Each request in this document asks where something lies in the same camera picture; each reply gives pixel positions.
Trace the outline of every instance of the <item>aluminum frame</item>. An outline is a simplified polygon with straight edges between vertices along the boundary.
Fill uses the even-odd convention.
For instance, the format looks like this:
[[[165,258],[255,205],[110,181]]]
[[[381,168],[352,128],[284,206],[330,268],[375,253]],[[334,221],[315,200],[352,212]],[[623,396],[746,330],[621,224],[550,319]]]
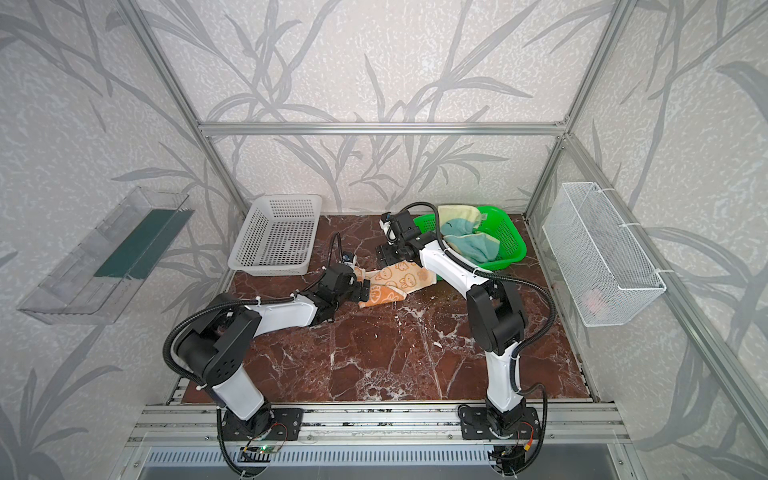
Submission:
[[[173,98],[181,116],[190,128],[192,135],[195,137],[195,140],[197,140],[200,149],[210,162],[214,172],[221,179],[221,182],[224,184],[224,187],[227,189],[227,192],[232,197],[232,200],[235,202],[240,212],[243,215],[248,214],[248,204],[237,189],[229,170],[216,152],[210,138],[206,138],[197,127],[197,116],[194,113],[192,104],[187,100],[187,96],[181,89],[181,83],[176,78],[173,69],[170,67],[170,63],[165,58],[165,54],[152,32],[152,28],[141,13],[141,8],[135,0],[115,0],[115,3],[118,6],[120,15],[125,20],[126,26],[133,32],[139,45],[144,49],[144,53],[147,54],[150,63],[157,72],[157,76],[160,77],[160,80],[163,82],[163,85],[165,85],[171,98]]]
[[[596,165],[584,145],[573,134],[565,135],[564,151],[578,166],[588,181],[593,181],[604,189],[612,189],[611,182]],[[616,207],[624,221],[632,228],[632,232],[650,261],[662,269],[661,275],[667,284],[667,292],[663,298],[677,318],[683,331],[693,343],[717,381],[723,387],[723,392],[733,404],[735,410],[742,415],[746,426],[753,433],[760,448],[768,455],[768,399],[760,388],[747,374],[741,362],[733,354],[723,337],[714,329],[710,319],[696,302],[680,277],[672,272],[672,266],[658,250],[645,229],[638,223],[637,218],[622,200],[616,190],[604,192]]]
[[[541,402],[528,403],[541,411]],[[326,402],[285,403],[276,407],[305,409],[296,442],[303,445],[506,445],[508,440],[463,440],[458,422],[460,402]],[[471,406],[483,406],[470,402]],[[634,452],[617,406],[612,403],[549,402],[546,443],[608,445],[614,467],[638,468],[622,463]],[[195,449],[217,445],[216,409],[211,405],[148,406],[141,413],[110,479],[139,478],[153,447]],[[228,449],[246,442],[228,442]]]
[[[561,122],[201,122],[203,135],[560,135]]]

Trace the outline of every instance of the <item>leaf pattern wallpaper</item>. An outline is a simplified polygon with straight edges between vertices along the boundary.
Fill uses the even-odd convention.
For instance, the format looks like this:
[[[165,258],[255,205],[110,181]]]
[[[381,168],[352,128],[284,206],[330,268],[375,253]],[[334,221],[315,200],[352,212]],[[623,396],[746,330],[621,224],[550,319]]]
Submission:
[[[612,0],[140,2],[202,121],[561,121]],[[114,18],[110,26],[121,23]],[[549,137],[219,137],[245,198],[523,211]]]
[[[114,4],[0,5],[0,477],[106,478],[175,380],[173,322],[216,292],[239,230],[222,183]],[[18,302],[135,186],[195,210],[114,325],[48,326]]]
[[[768,2],[639,2],[576,126],[764,393],[766,51]],[[558,182],[581,180],[572,165],[563,160],[535,212],[539,233]],[[626,326],[585,329],[543,244],[593,385],[621,407],[646,473],[768,478],[768,459],[665,302]]]

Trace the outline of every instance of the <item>black mounting plate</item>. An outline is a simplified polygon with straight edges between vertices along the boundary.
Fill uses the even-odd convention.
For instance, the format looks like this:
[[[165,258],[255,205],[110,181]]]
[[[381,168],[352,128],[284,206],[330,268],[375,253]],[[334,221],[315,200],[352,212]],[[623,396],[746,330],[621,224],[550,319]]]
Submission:
[[[464,440],[499,440],[488,424],[487,411],[486,407],[463,406],[458,409],[458,419],[462,423],[462,438]],[[509,439],[517,442],[518,436],[520,440],[525,441],[531,438],[531,429],[523,422],[533,425],[533,439],[537,440],[541,426],[538,421],[538,412],[533,407],[523,409],[523,416],[518,422],[518,427]]]
[[[272,409],[272,413],[275,415],[273,424],[285,425],[288,436],[286,437],[286,429],[281,426],[275,426],[272,430],[266,434],[263,440],[276,440],[282,442],[293,442],[299,439],[299,430],[301,430],[301,418],[304,416],[302,409]],[[230,414],[227,411],[224,419]],[[226,425],[222,425],[221,433],[225,442],[245,442],[248,438],[243,435],[242,432],[237,431],[237,422],[227,422]]]

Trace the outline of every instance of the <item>yellow towel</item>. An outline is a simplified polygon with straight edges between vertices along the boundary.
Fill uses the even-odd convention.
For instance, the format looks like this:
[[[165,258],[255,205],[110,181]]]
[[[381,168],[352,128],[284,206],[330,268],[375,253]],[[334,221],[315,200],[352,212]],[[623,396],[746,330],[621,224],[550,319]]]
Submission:
[[[409,293],[437,283],[435,272],[419,265],[402,261],[381,270],[366,272],[355,267],[357,280],[371,281],[371,293],[367,302],[359,302],[360,308],[404,300]]]

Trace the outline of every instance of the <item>marble floor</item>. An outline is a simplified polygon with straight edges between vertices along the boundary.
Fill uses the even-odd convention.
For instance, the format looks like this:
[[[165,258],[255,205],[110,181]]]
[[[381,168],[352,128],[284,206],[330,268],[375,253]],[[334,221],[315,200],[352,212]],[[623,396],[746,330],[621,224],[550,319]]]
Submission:
[[[522,217],[511,218],[528,245],[528,255],[505,273],[545,285]],[[255,277],[239,272],[230,292],[253,298],[285,296],[304,288],[319,275],[335,231],[342,234],[344,250],[356,252],[362,268],[375,270],[375,248],[383,241],[378,219],[321,217],[307,275]],[[548,311],[530,289],[522,288],[521,296],[530,335]],[[466,302],[444,281],[402,302],[365,309],[346,303],[334,323],[258,336],[244,365],[272,402],[479,400],[488,386],[485,355],[470,333]],[[543,383],[550,398],[589,397],[559,318],[546,336],[521,353],[521,383],[534,382]],[[183,402],[210,403],[210,398],[190,384]]]

